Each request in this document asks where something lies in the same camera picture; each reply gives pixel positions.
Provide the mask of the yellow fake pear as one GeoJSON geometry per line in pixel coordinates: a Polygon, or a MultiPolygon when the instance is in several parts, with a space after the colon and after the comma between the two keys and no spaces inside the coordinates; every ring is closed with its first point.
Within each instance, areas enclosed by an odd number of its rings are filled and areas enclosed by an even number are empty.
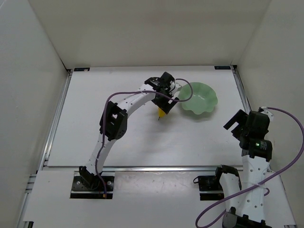
{"type": "Polygon", "coordinates": [[[161,118],[165,117],[167,114],[158,107],[158,120],[160,120],[161,118]]]}

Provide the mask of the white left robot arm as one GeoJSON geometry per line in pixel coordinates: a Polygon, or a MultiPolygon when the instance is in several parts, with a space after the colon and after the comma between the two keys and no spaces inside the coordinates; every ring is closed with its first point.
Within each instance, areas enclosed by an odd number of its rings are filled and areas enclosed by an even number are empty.
{"type": "Polygon", "coordinates": [[[128,117],[141,106],[151,101],[165,114],[179,101],[174,77],[164,72],[161,77],[150,77],[134,92],[117,92],[105,103],[100,120],[96,147],[86,165],[79,167],[83,181],[92,185],[100,180],[104,162],[113,144],[127,131],[128,117]]]}

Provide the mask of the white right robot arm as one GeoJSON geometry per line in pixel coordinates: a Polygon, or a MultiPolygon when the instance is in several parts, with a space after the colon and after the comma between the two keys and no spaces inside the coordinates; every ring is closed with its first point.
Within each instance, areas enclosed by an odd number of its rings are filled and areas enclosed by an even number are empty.
{"type": "Polygon", "coordinates": [[[235,195],[226,201],[225,206],[228,212],[235,212],[238,218],[246,216],[251,221],[261,223],[265,220],[266,191],[262,181],[266,178],[273,150],[272,143],[265,139],[270,119],[260,112],[251,111],[247,114],[239,110],[224,128],[229,129],[233,124],[237,124],[231,132],[239,140],[242,149],[243,172],[241,177],[227,173],[220,178],[224,196],[235,195]]]}

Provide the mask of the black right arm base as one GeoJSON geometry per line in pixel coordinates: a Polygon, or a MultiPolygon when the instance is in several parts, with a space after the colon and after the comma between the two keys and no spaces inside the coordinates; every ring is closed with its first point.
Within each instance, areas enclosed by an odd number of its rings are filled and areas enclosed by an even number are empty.
{"type": "Polygon", "coordinates": [[[197,176],[193,179],[193,183],[199,186],[200,201],[215,201],[224,198],[222,186],[215,176],[197,176]]]}

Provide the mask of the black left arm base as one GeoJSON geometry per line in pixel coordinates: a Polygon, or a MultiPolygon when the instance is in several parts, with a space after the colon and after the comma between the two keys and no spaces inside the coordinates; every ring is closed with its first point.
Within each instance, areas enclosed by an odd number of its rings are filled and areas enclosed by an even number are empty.
{"type": "Polygon", "coordinates": [[[78,174],[74,175],[70,198],[71,199],[99,199],[111,200],[114,191],[114,176],[102,176],[101,180],[86,170],[86,166],[80,166],[78,174]]]}

